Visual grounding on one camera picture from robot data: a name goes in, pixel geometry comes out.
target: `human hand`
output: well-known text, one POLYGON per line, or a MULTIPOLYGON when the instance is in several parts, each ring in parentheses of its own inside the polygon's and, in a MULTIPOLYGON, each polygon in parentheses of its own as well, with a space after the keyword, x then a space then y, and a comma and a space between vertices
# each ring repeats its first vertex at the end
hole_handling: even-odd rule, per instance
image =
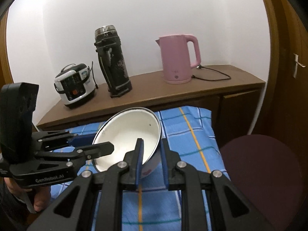
MULTIPOLYGON (((30 192, 32 189, 22 189, 18 186, 16 181, 12 178, 4 178, 4 181, 9 189, 10 193, 20 198, 23 192, 30 192)), ((40 187, 36 189, 36 194, 34 196, 34 210, 36 212, 42 211, 50 203, 50 186, 40 187)))

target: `white wall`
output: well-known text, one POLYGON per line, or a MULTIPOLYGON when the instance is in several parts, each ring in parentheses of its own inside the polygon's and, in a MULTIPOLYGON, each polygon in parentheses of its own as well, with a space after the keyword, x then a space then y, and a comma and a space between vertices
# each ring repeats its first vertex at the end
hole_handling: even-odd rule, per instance
POLYGON ((232 64, 263 80, 268 77, 270 38, 262 0, 36 0, 34 7, 33 3, 16 0, 11 6, 7 48, 15 82, 24 78, 21 73, 27 68, 36 67, 27 78, 40 84, 35 123, 59 100, 52 78, 65 65, 94 61, 97 82, 105 82, 93 43, 95 29, 106 24, 119 32, 130 76, 161 70, 155 40, 186 33, 198 37, 203 65, 232 64))

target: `brown countertop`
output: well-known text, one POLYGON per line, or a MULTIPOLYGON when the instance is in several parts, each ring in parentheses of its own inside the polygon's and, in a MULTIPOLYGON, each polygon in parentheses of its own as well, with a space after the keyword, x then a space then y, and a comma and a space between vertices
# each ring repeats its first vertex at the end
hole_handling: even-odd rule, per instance
MULTIPOLYGON (((134 106, 151 106, 205 95, 223 94, 262 88, 265 82, 231 65, 207 66, 231 76, 231 80, 208 82, 192 79, 185 84, 167 84, 162 71, 130 77, 133 89, 120 98, 110 98, 107 84, 99 85, 96 95, 84 105, 69 109, 60 100, 38 123, 45 128, 82 119, 116 113, 134 106)), ((206 69, 195 69, 194 75, 205 79, 221 79, 223 75, 206 69)))

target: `dark red stool seat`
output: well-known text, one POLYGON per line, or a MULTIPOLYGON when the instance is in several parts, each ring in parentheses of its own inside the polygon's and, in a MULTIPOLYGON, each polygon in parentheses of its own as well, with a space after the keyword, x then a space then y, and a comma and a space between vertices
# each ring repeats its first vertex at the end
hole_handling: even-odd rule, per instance
POLYGON ((242 136, 221 148, 234 185, 278 231, 300 207, 303 182, 298 160, 282 142, 262 135, 242 136))

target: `blue plaid tablecloth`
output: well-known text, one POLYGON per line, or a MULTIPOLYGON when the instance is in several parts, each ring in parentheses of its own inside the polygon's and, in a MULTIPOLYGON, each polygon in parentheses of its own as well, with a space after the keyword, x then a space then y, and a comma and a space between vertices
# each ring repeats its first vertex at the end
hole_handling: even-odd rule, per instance
MULTIPOLYGON (((155 113, 162 126, 162 137, 167 138, 170 149, 179 153, 182 160, 196 169, 211 172, 227 172, 219 152, 211 127, 211 112, 207 109, 184 106, 155 113)), ((79 135, 96 133, 104 122, 91 123, 69 129, 79 135)), ((57 152, 70 152, 73 147, 65 147, 57 152)), ((89 169, 96 173, 91 161, 83 166, 79 174, 89 169)), ((53 185, 52 199, 63 192, 70 182, 53 185)), ((210 226, 208 206, 203 192, 204 206, 210 226)), ((123 192, 122 230, 124 231, 180 231, 181 192, 168 191, 164 185, 161 163, 147 177, 141 180, 136 192, 123 192)))

